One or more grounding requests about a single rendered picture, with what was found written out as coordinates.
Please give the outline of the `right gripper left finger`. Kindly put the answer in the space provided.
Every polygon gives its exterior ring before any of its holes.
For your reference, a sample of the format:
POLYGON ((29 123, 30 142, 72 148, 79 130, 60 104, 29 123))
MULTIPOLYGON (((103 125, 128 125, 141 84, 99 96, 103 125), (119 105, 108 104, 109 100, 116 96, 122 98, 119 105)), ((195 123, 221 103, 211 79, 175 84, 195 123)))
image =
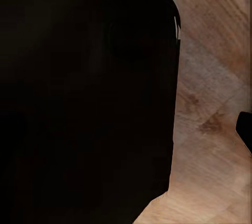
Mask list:
POLYGON ((0 118, 0 173, 26 132, 27 126, 22 112, 0 118))

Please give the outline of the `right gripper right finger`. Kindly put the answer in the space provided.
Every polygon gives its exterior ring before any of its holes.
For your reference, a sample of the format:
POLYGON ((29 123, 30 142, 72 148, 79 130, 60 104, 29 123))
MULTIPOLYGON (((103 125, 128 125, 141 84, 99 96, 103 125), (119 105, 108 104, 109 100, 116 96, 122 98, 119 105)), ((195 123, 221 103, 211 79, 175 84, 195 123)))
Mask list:
POLYGON ((252 153, 252 113, 240 112, 236 131, 252 153))

